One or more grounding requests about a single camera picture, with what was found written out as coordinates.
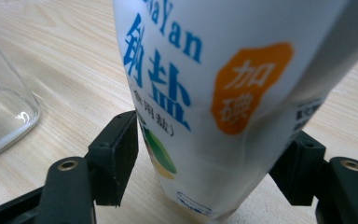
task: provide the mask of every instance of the orange label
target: orange label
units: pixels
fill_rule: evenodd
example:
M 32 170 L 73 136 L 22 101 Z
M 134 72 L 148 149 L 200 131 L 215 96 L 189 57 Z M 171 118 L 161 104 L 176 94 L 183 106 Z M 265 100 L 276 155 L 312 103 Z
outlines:
M 212 104 L 220 130 L 236 134 L 246 127 L 261 97 L 279 80 L 292 55 L 288 43 L 242 49 L 220 70 Z

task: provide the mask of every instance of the glass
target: glass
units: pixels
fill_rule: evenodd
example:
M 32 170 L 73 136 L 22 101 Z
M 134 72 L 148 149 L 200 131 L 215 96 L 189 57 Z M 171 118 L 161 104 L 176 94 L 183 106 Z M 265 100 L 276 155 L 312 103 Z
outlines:
M 0 51 L 0 152 L 31 130 L 40 106 Z

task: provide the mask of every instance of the light wood tabletop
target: light wood tabletop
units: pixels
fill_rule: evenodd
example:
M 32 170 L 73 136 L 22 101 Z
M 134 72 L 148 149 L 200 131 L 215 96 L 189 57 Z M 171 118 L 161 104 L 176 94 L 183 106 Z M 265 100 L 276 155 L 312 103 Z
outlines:
M 0 154 L 0 204 L 44 185 L 49 166 L 84 156 L 117 114 L 133 110 L 110 0 L 0 0 L 0 49 L 41 104 L 38 124 Z M 332 90 L 305 131 L 325 158 L 358 160 L 358 64 Z M 164 196 L 140 138 L 121 207 L 96 206 L 98 223 L 204 223 Z M 316 223 L 266 176 L 227 223 Z

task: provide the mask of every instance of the table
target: table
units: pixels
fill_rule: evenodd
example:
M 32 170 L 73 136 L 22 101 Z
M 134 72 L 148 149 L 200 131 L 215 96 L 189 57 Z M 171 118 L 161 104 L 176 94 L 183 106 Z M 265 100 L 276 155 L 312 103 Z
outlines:
M 0 204 L 44 184 L 49 166 L 84 156 L 119 113 L 132 110 L 110 0 L 0 1 L 0 48 L 42 106 L 39 123 L 0 154 Z M 305 131 L 326 159 L 358 160 L 358 64 L 332 90 Z M 120 208 L 96 208 L 98 223 L 203 223 L 168 200 L 145 145 Z M 313 207 L 292 207 L 269 176 L 227 223 L 315 223 Z

